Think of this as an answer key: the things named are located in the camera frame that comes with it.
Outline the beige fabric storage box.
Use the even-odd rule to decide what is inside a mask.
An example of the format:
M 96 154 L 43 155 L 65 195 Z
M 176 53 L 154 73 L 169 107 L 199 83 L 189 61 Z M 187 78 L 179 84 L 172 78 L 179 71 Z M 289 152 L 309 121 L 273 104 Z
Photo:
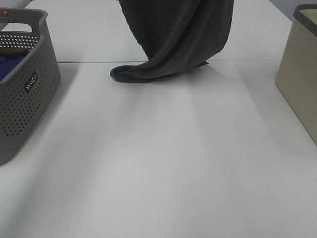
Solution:
M 310 137 L 317 141 L 317 5 L 300 4 L 275 84 Z

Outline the grey perforated plastic basket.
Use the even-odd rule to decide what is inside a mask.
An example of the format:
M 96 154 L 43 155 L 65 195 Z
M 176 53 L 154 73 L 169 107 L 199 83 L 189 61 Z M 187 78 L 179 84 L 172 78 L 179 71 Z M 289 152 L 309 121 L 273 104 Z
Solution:
M 60 80 L 47 13 L 1 8 L 1 23 L 29 25 L 31 31 L 1 31 L 0 48 L 30 52 L 0 81 L 0 162 L 11 160 L 28 139 L 53 98 Z

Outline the brown cloth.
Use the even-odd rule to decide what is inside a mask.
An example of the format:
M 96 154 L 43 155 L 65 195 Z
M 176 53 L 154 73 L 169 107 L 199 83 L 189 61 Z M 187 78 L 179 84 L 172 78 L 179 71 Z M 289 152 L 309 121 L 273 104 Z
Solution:
M 25 48 L 1 48 L 1 57 L 14 57 L 14 56 L 25 56 L 30 52 L 29 49 Z

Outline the dark grey towel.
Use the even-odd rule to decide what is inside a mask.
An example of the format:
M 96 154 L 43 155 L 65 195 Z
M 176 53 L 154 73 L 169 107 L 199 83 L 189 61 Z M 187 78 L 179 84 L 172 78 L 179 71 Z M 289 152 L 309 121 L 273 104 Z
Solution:
M 110 76 L 148 83 L 207 64 L 230 33 L 232 0 L 121 0 L 121 10 L 148 60 L 113 68 Z

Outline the blue cloth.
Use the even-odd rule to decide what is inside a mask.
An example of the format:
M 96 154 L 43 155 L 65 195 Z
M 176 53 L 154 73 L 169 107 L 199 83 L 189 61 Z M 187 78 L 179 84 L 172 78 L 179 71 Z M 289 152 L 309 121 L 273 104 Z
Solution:
M 0 57 L 0 81 L 2 81 L 25 56 L 1 56 Z

